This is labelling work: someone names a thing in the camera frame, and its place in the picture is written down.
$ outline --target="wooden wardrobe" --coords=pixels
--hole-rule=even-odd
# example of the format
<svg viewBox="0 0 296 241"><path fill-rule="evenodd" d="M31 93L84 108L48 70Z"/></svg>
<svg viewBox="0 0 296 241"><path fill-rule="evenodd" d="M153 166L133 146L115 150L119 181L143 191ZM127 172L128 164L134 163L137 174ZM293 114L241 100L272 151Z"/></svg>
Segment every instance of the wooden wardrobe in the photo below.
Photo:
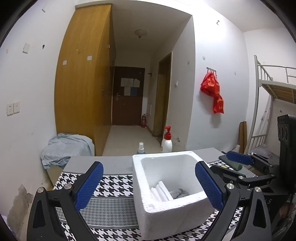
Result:
<svg viewBox="0 0 296 241"><path fill-rule="evenodd" d="M57 63L55 121L57 133L90 137L97 156L111 127L115 57L111 4L76 9Z"/></svg>

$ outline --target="tiled floor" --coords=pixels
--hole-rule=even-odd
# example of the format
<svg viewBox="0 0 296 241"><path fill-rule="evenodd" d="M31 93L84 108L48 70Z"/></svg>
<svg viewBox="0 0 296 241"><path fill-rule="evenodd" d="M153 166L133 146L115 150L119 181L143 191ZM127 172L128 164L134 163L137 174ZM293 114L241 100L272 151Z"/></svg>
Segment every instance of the tiled floor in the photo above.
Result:
<svg viewBox="0 0 296 241"><path fill-rule="evenodd" d="M147 128L140 126L112 126L103 156L131 156L144 142L145 153L159 153L160 144Z"/></svg>

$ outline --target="ceiling light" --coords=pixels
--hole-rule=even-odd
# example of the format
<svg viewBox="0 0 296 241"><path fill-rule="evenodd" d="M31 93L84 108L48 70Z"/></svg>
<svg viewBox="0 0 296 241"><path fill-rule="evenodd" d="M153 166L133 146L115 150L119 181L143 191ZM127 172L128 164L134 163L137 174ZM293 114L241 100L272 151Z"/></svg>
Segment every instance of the ceiling light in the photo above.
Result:
<svg viewBox="0 0 296 241"><path fill-rule="evenodd" d="M137 29L135 31L135 35L137 35L139 37L139 39L147 34L148 34L148 32L145 29Z"/></svg>

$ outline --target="fire extinguisher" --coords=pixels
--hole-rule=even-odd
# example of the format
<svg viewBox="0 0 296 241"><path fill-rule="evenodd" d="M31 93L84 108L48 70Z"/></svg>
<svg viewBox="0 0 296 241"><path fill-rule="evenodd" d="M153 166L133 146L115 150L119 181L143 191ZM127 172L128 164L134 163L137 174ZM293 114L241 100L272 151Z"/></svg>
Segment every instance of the fire extinguisher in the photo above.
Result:
<svg viewBox="0 0 296 241"><path fill-rule="evenodd" d="M146 121L147 121L147 117L144 114L144 115L142 115L141 127L143 127L143 128L146 127Z"/></svg>

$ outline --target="water stain on wall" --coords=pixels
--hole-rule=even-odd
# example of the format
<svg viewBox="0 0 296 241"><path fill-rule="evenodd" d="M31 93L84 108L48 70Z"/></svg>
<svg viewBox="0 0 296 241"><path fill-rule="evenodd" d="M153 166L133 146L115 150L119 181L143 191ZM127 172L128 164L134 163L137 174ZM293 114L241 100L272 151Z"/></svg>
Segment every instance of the water stain on wall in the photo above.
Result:
<svg viewBox="0 0 296 241"><path fill-rule="evenodd" d="M27 190L23 186L23 184L19 187L18 191L19 193L14 198L13 206L7 216L8 225L16 233L17 236L20 235L20 231L24 223L24 218L28 213L29 205L33 201L33 195L27 193Z"/></svg>

